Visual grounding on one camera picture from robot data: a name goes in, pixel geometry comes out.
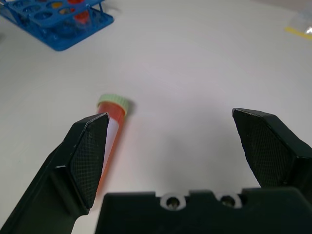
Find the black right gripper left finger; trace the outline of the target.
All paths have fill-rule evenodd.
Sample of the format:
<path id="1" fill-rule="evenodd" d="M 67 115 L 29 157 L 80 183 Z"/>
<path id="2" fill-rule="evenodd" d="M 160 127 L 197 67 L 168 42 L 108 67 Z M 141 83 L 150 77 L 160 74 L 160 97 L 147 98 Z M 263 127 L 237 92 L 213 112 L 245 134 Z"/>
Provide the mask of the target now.
<path id="1" fill-rule="evenodd" d="M 9 215 L 2 234 L 70 234 L 92 208 L 104 164 L 109 115 L 72 125 Z"/>

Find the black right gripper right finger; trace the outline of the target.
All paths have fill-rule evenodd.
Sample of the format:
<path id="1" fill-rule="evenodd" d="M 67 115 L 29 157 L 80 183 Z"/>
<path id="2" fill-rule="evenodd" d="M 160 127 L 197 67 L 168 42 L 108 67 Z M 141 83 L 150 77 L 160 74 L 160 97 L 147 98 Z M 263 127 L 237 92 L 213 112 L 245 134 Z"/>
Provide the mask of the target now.
<path id="1" fill-rule="evenodd" d="M 312 149 L 276 115 L 232 110 L 246 160 L 261 187 L 312 187 Z"/>

